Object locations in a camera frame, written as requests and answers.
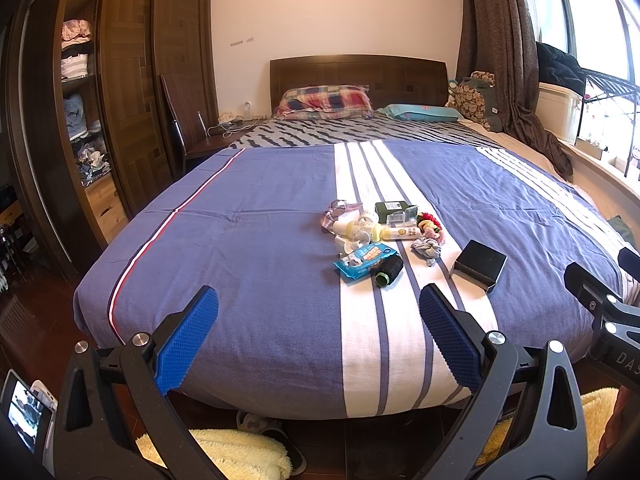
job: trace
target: metal rack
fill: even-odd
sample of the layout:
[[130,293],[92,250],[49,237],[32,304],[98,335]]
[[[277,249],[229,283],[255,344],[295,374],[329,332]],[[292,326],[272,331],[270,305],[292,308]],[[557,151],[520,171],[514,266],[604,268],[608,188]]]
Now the metal rack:
[[582,116],[584,115],[585,104],[604,101],[606,99],[613,99],[615,97],[625,98],[627,101],[630,101],[634,104],[633,119],[631,121],[631,144],[629,146],[628,157],[626,158],[626,177],[629,172],[629,166],[631,165],[634,141],[636,139],[636,122],[638,119],[638,105],[640,105],[640,86],[636,86],[634,83],[631,83],[630,81],[627,81],[625,79],[620,79],[612,75],[603,74],[602,72],[596,72],[595,70],[583,69],[583,72],[587,78],[587,83],[590,83],[593,87],[600,89],[601,93],[588,99],[582,99],[580,122],[578,123],[578,135],[580,135],[580,129],[582,127]]

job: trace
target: blue gripper pad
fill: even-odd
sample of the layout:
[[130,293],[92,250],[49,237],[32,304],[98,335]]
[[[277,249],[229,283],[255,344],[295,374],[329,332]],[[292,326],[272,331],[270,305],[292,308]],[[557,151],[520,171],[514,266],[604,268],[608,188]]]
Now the blue gripper pad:
[[636,282],[640,282],[640,256],[625,247],[618,253],[618,264],[631,274]]
[[476,393],[482,381],[481,356],[456,320],[455,309],[429,285],[420,292],[419,309],[456,382]]
[[218,294],[207,287],[158,352],[156,384],[163,395],[180,387],[204,339],[218,318]]

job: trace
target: headboard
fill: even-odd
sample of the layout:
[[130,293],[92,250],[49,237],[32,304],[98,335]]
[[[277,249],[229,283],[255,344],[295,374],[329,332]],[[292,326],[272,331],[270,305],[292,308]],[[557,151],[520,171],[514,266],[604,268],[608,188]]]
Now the headboard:
[[271,61],[271,110],[284,92],[316,85],[368,85],[374,109],[389,104],[444,106],[447,66],[415,57],[305,56]]

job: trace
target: wooden wardrobe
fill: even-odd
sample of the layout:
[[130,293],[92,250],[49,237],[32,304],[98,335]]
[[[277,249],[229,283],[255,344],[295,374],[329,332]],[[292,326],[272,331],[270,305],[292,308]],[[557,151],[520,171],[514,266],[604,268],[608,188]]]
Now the wooden wardrobe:
[[[69,19],[91,23],[92,47],[86,76],[62,82]],[[187,74],[205,121],[217,123],[210,0],[23,0],[4,49],[2,130],[21,202],[52,264],[82,275],[177,174],[159,76]],[[87,122],[99,121],[111,168],[88,185],[67,131],[73,94]]]

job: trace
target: wooden drawer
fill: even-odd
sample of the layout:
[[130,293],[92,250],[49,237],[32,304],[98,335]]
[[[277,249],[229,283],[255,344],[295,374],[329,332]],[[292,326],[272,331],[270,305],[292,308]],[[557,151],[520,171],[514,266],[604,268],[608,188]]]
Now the wooden drawer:
[[118,197],[111,174],[107,174],[85,189],[89,204],[107,243],[129,223]]
[[20,207],[20,202],[16,200],[7,209],[0,213],[0,224],[12,226],[21,214],[22,208]]

